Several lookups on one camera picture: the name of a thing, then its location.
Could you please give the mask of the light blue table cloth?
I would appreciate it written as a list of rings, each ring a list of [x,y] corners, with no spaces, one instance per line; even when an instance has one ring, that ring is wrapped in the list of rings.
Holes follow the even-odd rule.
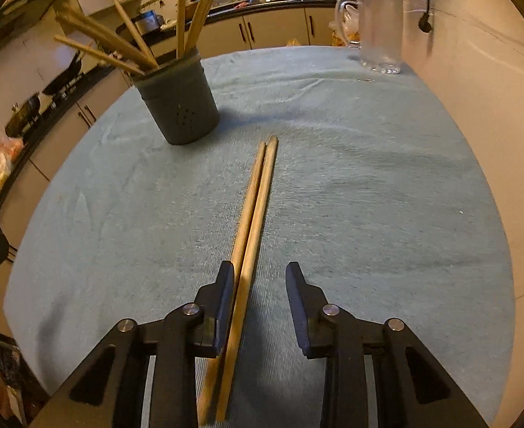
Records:
[[[297,345],[285,269],[354,316],[398,317],[486,421],[512,353],[504,229],[462,132],[410,68],[297,46],[203,63],[220,111],[208,136],[163,138],[135,89],[79,141],[19,245],[4,311],[54,391],[122,318],[166,316],[227,260],[260,142],[278,140],[227,425],[315,427],[324,364]]]

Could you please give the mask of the steel rice cooker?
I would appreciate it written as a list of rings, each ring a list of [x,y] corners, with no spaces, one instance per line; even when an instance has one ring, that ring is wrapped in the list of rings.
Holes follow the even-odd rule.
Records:
[[[141,14],[134,17],[131,22],[137,28],[139,34],[145,36],[148,33],[160,30],[165,19],[161,14],[150,10],[147,12],[141,12]]]

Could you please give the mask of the beige lower kitchen cabinets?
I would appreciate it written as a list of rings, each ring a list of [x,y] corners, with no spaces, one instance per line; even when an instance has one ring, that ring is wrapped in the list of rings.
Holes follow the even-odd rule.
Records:
[[[80,356],[124,317],[161,318],[228,258],[258,144],[278,140],[263,264],[319,254],[343,202],[346,49],[290,45],[186,57],[137,75],[35,206],[4,299],[32,366]]]

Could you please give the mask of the wooden chopstick in cup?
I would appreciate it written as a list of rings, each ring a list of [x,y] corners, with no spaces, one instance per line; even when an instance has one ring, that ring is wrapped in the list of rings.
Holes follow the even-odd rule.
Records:
[[[129,15],[126,13],[125,9],[122,7],[122,4],[118,0],[112,0],[112,2],[116,10],[118,11],[119,15],[121,16],[122,20],[125,22],[127,30],[129,30],[129,33],[133,36],[134,41],[136,42],[138,47],[141,49],[141,51],[145,54],[145,56],[150,60],[151,65],[156,68],[158,66],[158,63],[156,62],[155,56],[153,56],[153,52],[150,50],[149,46],[143,40],[137,27],[133,24],[133,22],[129,18]]]
[[[69,26],[97,41],[107,49],[118,52],[123,58],[133,62],[143,72],[152,70],[150,60],[139,47],[135,47],[111,29],[89,16],[84,16],[71,8],[63,9],[56,13],[56,19],[65,26]]]
[[[177,37],[176,56],[178,59],[181,59],[183,57],[183,54],[185,53],[185,32],[186,32],[186,0],[178,0],[177,22],[176,22],[176,37]]]
[[[132,65],[124,61],[118,60],[117,58],[113,57],[112,55],[108,55],[102,51],[92,49],[91,47],[89,47],[89,45],[79,44],[78,42],[73,41],[72,39],[69,39],[67,37],[63,37],[60,35],[55,35],[53,39],[61,45],[72,47],[73,49],[79,50],[85,53],[86,55],[91,56],[92,58],[96,58],[97,60],[104,61],[105,63],[111,66],[120,68],[121,70],[125,72],[132,73],[133,75],[143,75],[144,74],[141,68],[136,67],[136,65]]]
[[[190,24],[190,31],[186,37],[186,45],[184,54],[191,52],[198,42],[198,38],[202,31],[202,28],[206,22],[208,13],[213,5],[213,0],[199,0],[196,10],[193,15],[193,19]]]

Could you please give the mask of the dark cooking pot with lid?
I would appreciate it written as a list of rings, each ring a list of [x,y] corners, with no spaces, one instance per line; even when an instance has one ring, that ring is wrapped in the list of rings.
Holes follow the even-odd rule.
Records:
[[[5,134],[10,138],[21,136],[25,126],[32,123],[39,114],[39,92],[31,95],[20,106],[15,105],[13,109],[13,114],[5,125]]]

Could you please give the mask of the clear glass mug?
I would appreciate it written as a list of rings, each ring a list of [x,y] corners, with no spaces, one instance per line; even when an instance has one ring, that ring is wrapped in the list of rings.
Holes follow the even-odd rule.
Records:
[[[359,39],[353,41],[343,26],[351,16]],[[371,71],[397,75],[402,70],[402,0],[337,0],[336,31],[347,46],[358,49],[360,63]]]

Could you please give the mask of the dark green utensil holder cup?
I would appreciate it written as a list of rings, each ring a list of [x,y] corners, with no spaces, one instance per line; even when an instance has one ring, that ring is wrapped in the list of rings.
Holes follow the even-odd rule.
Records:
[[[134,78],[165,140],[176,146],[190,144],[212,132],[220,114],[195,47],[181,59]]]

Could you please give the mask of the wooden chopstick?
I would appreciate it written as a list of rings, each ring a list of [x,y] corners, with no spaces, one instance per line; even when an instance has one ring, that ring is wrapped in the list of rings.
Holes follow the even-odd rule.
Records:
[[[243,200],[243,208],[231,254],[231,263],[234,267],[231,307],[234,307],[236,291],[240,281],[243,256],[245,256],[247,238],[250,233],[250,223],[256,204],[265,153],[266,143],[262,141],[258,146],[254,164],[251,168],[250,181],[248,182],[245,200]],[[217,389],[220,386],[225,351],[226,345],[223,345],[221,354],[215,360],[208,361],[204,383],[197,399],[198,425],[200,427],[210,424],[213,419],[213,409],[217,402]]]
[[[202,28],[206,22],[208,13],[213,5],[213,0],[199,0],[196,10],[193,15],[193,19],[190,24],[190,31],[186,37],[186,45],[184,54],[191,52],[198,42],[198,38],[202,31]]]
[[[105,63],[111,66],[120,68],[121,70],[125,72],[132,73],[133,75],[143,75],[144,74],[141,68],[136,67],[136,65],[132,65],[124,61],[118,60],[117,58],[113,57],[112,55],[108,55],[102,51],[92,49],[91,47],[89,47],[89,45],[79,44],[78,42],[73,41],[72,39],[69,39],[67,37],[63,37],[60,35],[55,35],[53,39],[61,45],[72,47],[73,49],[79,50],[85,53],[86,55],[91,56],[92,58],[96,58],[97,60],[104,61]]]
[[[228,343],[220,380],[220,392],[217,397],[216,420],[226,420],[229,399],[232,391],[235,367],[239,355],[243,323],[247,314],[247,303],[254,279],[257,255],[261,244],[264,217],[274,172],[274,162],[277,156],[277,137],[272,135],[266,143],[263,169],[258,187],[256,204],[251,218],[250,233],[241,269],[240,281],[236,291],[234,310],[229,330]]]
[[[185,53],[185,32],[186,32],[186,0],[178,0],[177,22],[176,22],[176,37],[177,37],[176,56],[178,59],[181,59],[183,57],[183,54]]]
[[[139,47],[135,47],[111,29],[89,16],[84,16],[71,8],[63,9],[56,13],[56,19],[65,26],[69,26],[97,41],[107,49],[118,52],[123,58],[133,62],[143,72],[152,70],[150,60]]]
[[[127,30],[129,30],[129,33],[133,36],[134,41],[136,42],[138,47],[141,49],[141,51],[145,54],[145,56],[150,60],[151,65],[156,68],[158,66],[158,63],[156,62],[155,56],[153,56],[153,52],[150,50],[149,46],[143,40],[137,27],[133,24],[133,22],[129,18],[129,15],[126,13],[125,9],[122,7],[122,4],[118,0],[112,0],[112,2],[116,10],[118,11],[119,15],[121,16],[122,20],[125,22]]]

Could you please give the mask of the black wok pan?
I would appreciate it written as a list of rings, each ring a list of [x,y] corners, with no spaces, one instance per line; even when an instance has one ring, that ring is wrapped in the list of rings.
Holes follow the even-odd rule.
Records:
[[[58,94],[62,89],[65,89],[72,80],[81,72],[82,58],[81,52],[77,50],[69,64],[69,66],[57,75],[43,90],[42,94],[46,96],[54,96]]]

